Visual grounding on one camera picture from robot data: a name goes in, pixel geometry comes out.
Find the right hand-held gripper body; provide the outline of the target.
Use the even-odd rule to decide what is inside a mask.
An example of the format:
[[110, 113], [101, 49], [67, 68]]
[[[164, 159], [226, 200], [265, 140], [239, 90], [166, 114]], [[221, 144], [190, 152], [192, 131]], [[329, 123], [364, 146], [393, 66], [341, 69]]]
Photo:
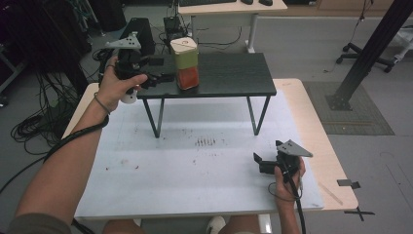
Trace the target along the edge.
[[294, 142], [288, 140], [286, 142], [276, 141], [278, 150], [277, 163], [282, 171], [284, 178], [293, 177], [299, 170], [300, 157], [313, 157], [313, 154]]

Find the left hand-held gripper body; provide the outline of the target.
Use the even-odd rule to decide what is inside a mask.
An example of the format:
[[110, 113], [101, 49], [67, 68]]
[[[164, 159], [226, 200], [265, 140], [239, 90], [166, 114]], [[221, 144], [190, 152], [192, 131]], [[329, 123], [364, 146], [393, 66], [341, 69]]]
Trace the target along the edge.
[[114, 42], [106, 42], [107, 49], [118, 49], [118, 61], [115, 73], [120, 80], [130, 79], [141, 74], [141, 68], [149, 61], [149, 57], [141, 54], [138, 32], [131, 32], [126, 38]]

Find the beige green red carton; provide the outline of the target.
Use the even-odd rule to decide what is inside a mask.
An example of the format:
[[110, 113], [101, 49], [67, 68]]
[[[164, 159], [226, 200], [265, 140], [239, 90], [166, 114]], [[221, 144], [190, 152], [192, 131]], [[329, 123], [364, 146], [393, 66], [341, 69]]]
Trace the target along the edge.
[[181, 90], [199, 85], [198, 45], [191, 37], [174, 39], [170, 42], [176, 67], [177, 84]]

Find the black desktop shelf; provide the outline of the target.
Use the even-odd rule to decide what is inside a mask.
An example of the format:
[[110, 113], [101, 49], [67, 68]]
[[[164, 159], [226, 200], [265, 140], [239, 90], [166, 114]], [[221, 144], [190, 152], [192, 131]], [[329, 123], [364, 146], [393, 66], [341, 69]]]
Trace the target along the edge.
[[277, 89], [263, 54], [200, 54], [198, 87], [181, 91], [176, 82], [139, 92], [155, 138], [160, 137], [164, 103], [171, 98], [246, 98], [253, 133], [258, 136]]

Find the person's right hand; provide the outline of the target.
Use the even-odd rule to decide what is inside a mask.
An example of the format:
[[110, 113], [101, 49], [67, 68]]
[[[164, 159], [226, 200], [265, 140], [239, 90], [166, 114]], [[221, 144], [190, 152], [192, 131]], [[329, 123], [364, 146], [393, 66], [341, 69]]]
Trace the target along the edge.
[[292, 187], [289, 183], [283, 182], [283, 175], [282, 171], [279, 167], [274, 168], [275, 179], [276, 179], [276, 203], [281, 205], [291, 205], [298, 197], [298, 189], [302, 183], [302, 176], [306, 172], [305, 164], [302, 158], [299, 158], [299, 167], [298, 172], [292, 176], [292, 181], [294, 183], [294, 187]]

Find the small open computer case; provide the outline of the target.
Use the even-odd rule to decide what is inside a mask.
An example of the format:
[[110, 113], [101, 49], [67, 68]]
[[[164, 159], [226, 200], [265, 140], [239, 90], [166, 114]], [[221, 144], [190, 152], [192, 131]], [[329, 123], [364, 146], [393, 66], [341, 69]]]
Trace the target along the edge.
[[186, 31], [181, 25], [179, 17], [164, 18], [164, 28], [168, 41], [186, 36]]

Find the white table leg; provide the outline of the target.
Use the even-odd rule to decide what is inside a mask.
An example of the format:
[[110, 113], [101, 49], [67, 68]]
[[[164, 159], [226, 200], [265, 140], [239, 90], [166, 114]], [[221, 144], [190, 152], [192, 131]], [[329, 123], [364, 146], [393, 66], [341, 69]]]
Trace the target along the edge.
[[258, 216], [260, 234], [273, 234], [271, 216], [269, 214], [260, 214]]

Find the white table mat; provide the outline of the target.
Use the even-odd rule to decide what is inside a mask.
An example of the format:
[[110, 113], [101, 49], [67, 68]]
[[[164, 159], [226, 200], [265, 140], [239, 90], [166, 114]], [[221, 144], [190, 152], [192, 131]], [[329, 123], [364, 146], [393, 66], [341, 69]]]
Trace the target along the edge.
[[164, 108], [154, 136], [141, 102], [119, 104], [103, 129], [77, 218], [272, 213], [277, 141], [299, 141], [286, 96], [151, 101]]

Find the person's right leg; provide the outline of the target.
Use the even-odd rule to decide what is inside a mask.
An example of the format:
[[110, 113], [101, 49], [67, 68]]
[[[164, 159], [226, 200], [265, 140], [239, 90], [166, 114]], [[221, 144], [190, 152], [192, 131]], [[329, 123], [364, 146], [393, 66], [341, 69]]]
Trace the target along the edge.
[[219, 234], [259, 234], [260, 227], [256, 214], [232, 215]]

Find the white shoe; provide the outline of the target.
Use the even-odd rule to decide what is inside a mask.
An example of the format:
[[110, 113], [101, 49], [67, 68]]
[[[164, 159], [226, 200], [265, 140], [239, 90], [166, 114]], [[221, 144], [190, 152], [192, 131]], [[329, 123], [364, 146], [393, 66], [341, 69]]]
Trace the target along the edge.
[[226, 225], [223, 216], [214, 216], [209, 220], [206, 227], [206, 234], [219, 234], [220, 230]]

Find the black keyboard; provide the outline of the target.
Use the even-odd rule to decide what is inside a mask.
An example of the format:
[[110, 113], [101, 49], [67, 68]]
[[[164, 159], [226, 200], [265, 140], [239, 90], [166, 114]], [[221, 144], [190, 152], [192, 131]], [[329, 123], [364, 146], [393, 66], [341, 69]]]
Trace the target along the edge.
[[234, 2], [237, 2], [237, 0], [178, 0], [178, 5], [180, 7], [192, 7], [192, 6], [225, 4], [225, 3], [234, 3]]

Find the beige office desk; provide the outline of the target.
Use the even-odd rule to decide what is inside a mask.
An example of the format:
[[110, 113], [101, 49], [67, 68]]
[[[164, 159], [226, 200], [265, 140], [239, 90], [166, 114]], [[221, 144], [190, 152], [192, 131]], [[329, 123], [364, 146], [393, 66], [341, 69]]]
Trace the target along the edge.
[[245, 45], [249, 53], [254, 53], [258, 16], [267, 13], [278, 13], [287, 9], [282, 0], [271, 1], [273, 2], [272, 6], [263, 5], [259, 0], [252, 0], [251, 5], [243, 3], [242, 0], [197, 6], [178, 5], [178, 13], [190, 17], [190, 28], [194, 39], [197, 39], [196, 30], [201, 27], [213, 25], [218, 27], [249, 26], [249, 35]]

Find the black tape cross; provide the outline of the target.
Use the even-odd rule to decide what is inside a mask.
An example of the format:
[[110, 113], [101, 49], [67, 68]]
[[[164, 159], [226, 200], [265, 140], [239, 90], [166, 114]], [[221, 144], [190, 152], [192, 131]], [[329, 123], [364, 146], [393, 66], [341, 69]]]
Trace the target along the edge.
[[360, 207], [356, 207], [354, 210], [345, 210], [344, 214], [346, 215], [357, 215], [361, 221], [364, 221], [366, 215], [375, 215], [373, 212], [362, 211]]

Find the person's left leg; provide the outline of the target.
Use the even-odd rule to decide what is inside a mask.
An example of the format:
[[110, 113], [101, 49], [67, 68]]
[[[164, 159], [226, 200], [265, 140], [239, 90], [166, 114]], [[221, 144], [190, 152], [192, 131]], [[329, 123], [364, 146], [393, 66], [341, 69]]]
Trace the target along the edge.
[[102, 234], [146, 234], [132, 219], [109, 220]]

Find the black metal post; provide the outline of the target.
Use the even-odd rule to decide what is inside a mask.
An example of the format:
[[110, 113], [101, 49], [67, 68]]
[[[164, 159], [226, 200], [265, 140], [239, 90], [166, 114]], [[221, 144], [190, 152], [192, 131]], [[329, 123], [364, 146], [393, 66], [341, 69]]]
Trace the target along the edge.
[[339, 88], [333, 95], [325, 97], [331, 110], [352, 109], [352, 95], [412, 13], [413, 0], [393, 1]]

